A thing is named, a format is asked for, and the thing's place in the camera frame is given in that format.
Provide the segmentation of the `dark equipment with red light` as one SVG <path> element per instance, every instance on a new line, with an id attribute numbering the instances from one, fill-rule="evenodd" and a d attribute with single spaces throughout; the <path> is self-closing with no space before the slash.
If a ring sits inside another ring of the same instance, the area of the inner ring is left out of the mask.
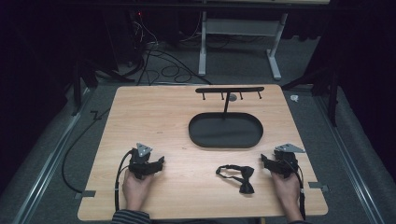
<path id="1" fill-rule="evenodd" d="M 132 43 L 132 62 L 140 63 L 146 48 L 145 29 L 140 21 L 139 11 L 127 10 L 125 12 L 127 20 L 128 35 Z"/>

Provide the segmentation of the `metal floor rail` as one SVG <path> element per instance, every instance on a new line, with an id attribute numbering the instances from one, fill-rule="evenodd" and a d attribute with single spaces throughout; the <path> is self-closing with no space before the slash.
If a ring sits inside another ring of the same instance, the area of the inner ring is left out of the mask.
<path id="1" fill-rule="evenodd" d="M 344 140 L 342 139 L 337 128 L 328 118 L 327 106 L 325 105 L 324 100 L 321 97 L 315 97 L 314 101 L 317 105 L 318 110 L 320 111 L 320 114 L 322 115 L 328 128 L 330 129 L 332 138 L 336 143 L 337 153 L 339 154 L 340 160 L 344 166 L 344 169 L 346 170 L 346 174 L 351 182 L 351 185 L 361 203 L 361 206 L 367 218 L 369 219 L 370 224 L 385 224 L 385 220 L 374 201 L 374 197 L 370 192 L 369 188 L 367 187 L 367 184 L 361 177 L 361 173 L 358 171 L 357 165 L 349 154 Z"/>
<path id="2" fill-rule="evenodd" d="M 34 145 L 27 159 L 14 177 L 12 195 L 20 204 L 11 224 L 28 224 L 41 201 L 57 167 L 66 144 L 81 117 L 81 110 L 90 101 L 94 89 L 82 91 L 82 104 L 67 103 L 55 119 L 45 129 Z"/>

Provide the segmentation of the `person's left hand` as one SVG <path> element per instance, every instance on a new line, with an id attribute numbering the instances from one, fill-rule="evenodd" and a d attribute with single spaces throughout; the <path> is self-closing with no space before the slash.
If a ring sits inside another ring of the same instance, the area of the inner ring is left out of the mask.
<path id="1" fill-rule="evenodd" d="M 124 173 L 122 192 L 126 200 L 126 208 L 132 211 L 140 211 L 149 194 L 149 188 L 154 175 L 147 175 L 138 179 L 127 170 Z"/>

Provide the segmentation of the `grey tape piece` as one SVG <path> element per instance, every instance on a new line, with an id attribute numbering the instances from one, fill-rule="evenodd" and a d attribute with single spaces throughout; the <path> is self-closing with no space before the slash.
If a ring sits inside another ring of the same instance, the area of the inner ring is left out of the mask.
<path id="1" fill-rule="evenodd" d="M 327 185 L 324 185 L 320 182 L 309 182 L 308 186 L 311 189 L 320 189 L 322 192 L 327 192 L 329 190 Z"/>
<path id="2" fill-rule="evenodd" d="M 93 198 L 95 196 L 96 190 L 84 190 L 82 192 L 77 192 L 74 196 L 74 199 L 82 199 L 82 198 Z"/>

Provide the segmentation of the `black hook rack with tray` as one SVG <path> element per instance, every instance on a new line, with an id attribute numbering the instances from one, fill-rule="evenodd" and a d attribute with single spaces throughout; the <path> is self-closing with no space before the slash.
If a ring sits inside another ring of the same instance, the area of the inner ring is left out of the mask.
<path id="1" fill-rule="evenodd" d="M 250 148 L 261 141 L 264 128 L 253 115 L 244 112 L 229 112 L 228 107 L 234 93 L 243 98 L 245 92 L 257 92 L 262 98 L 264 87 L 198 88 L 203 99 L 207 93 L 220 93 L 225 101 L 222 112 L 205 112 L 195 115 L 189 123 L 191 141 L 206 148 Z"/>

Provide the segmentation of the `white metal desk frame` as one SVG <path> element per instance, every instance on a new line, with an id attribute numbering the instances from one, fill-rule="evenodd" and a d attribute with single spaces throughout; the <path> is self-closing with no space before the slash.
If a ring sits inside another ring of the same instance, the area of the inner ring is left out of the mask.
<path id="1" fill-rule="evenodd" d="M 283 34 L 289 12 L 275 12 L 275 7 L 321 7 L 330 4 L 330 0 L 202 0 L 204 5 L 209 2 L 233 3 L 247 6 L 256 4 L 270 7 L 270 12 L 276 14 L 272 19 L 215 19 L 207 17 L 206 11 L 201 13 L 201 49 L 199 54 L 198 75 L 206 74 L 206 38 L 208 35 L 241 35 L 270 36 L 274 39 L 272 47 L 265 51 L 274 80 L 280 80 L 281 74 L 276 61 L 276 51 Z"/>

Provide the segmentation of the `black metal stand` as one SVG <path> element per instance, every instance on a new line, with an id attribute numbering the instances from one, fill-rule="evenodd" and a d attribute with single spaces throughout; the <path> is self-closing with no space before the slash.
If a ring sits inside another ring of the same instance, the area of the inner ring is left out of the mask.
<path id="1" fill-rule="evenodd" d="M 115 78 L 117 81 L 133 83 L 133 79 L 123 77 L 122 75 L 104 68 L 97 63 L 94 63 L 87 59 L 78 59 L 73 67 L 73 93 L 74 93 L 74 112 L 75 116 L 78 112 L 82 110 L 82 93 L 81 93 L 81 82 L 90 89 L 96 89 L 98 86 L 98 81 L 95 77 L 95 72 L 100 71 L 106 75 Z"/>
<path id="2" fill-rule="evenodd" d="M 320 68 L 317 71 L 305 74 L 299 78 L 294 79 L 290 83 L 281 86 L 283 91 L 290 90 L 299 85 L 312 84 L 311 93 L 313 96 L 321 96 L 327 94 L 328 107 L 327 115 L 333 126 L 336 125 L 335 109 L 337 105 L 338 92 L 338 76 L 335 71 L 328 67 Z"/>

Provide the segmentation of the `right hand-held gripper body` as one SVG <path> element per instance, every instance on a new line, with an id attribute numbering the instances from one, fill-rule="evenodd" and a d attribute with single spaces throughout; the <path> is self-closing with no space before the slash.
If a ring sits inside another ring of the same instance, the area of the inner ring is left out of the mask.
<path id="1" fill-rule="evenodd" d="M 277 146 L 274 149 L 276 158 L 276 173 L 283 175 L 285 178 L 298 171 L 299 165 L 296 159 L 296 153 L 305 153 L 305 150 L 293 144 L 287 143 Z"/>

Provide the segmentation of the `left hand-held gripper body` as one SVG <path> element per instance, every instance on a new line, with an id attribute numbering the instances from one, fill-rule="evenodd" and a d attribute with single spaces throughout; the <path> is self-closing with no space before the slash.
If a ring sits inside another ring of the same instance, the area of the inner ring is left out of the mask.
<path id="1" fill-rule="evenodd" d="M 156 173 L 156 165 L 149 163 L 151 147 L 137 143 L 132 149 L 132 158 L 130 159 L 129 171 L 134 174 L 137 179 L 142 180 L 146 175 Z"/>

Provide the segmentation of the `black bow tie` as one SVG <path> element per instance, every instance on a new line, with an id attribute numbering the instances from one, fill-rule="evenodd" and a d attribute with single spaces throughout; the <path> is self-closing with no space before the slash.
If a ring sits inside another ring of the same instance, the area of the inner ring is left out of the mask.
<path id="1" fill-rule="evenodd" d="M 250 166 L 238 166 L 238 165 L 234 165 L 234 164 L 222 165 L 216 170 L 216 174 L 221 176 L 221 177 L 223 177 L 223 178 L 226 178 L 226 175 L 223 175 L 221 173 L 222 170 L 235 170 L 235 171 L 239 171 L 241 173 L 241 177 L 237 177 L 237 176 L 232 175 L 232 179 L 234 179 L 234 180 L 236 180 L 236 181 L 241 183 L 241 187 L 239 189 L 240 193 L 242 193 L 242 194 L 253 194 L 255 192 L 253 186 L 249 182 L 249 179 L 254 174 L 254 169 L 252 167 L 250 167 Z"/>

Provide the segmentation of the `person's right hand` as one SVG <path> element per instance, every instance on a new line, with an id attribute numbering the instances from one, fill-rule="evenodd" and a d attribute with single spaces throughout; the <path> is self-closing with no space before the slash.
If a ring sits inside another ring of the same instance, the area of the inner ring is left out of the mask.
<path id="1" fill-rule="evenodd" d="M 283 175 L 272 173 L 276 188 L 276 196 L 284 207 L 298 206 L 300 182 L 295 174 L 285 178 Z"/>

